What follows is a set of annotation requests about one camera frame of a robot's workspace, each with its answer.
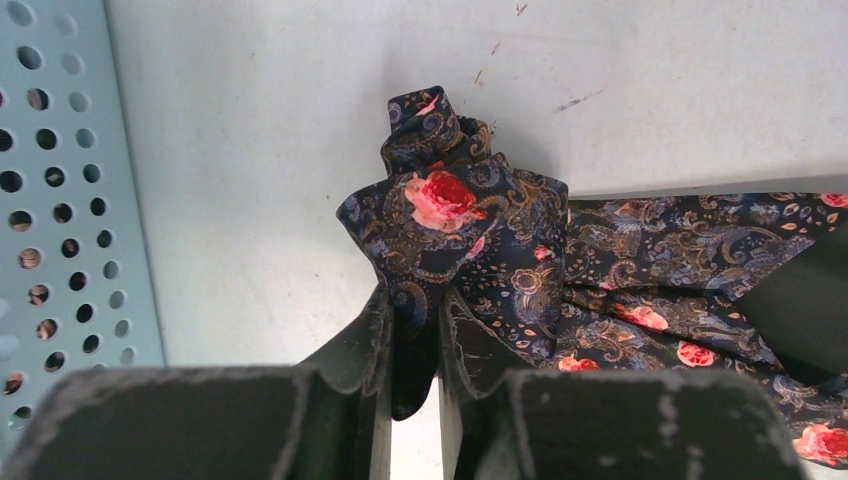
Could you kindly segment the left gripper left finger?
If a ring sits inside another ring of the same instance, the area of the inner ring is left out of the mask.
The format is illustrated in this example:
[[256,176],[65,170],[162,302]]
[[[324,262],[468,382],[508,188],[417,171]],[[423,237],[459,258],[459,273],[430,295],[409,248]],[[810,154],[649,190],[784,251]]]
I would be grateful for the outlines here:
[[112,368],[67,376],[5,479],[386,479],[394,311],[361,313],[294,366]]

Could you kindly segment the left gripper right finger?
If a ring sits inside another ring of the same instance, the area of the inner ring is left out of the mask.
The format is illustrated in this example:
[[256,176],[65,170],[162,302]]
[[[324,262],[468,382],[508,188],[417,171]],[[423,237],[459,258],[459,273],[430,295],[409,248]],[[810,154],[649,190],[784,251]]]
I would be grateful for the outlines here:
[[531,367],[455,290],[439,308],[448,479],[801,479],[776,410],[726,371]]

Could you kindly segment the dark floral rose tie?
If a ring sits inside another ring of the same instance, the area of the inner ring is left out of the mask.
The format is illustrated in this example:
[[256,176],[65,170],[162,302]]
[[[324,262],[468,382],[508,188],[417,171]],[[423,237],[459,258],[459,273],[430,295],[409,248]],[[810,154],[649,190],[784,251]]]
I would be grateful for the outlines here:
[[847,223],[834,193],[570,201],[511,166],[488,125],[433,86],[391,98],[385,180],[337,218],[395,310],[391,417],[424,404],[437,315],[455,291],[520,360],[560,372],[728,369],[765,390],[801,458],[847,466],[847,402],[790,371],[740,307],[744,295]]

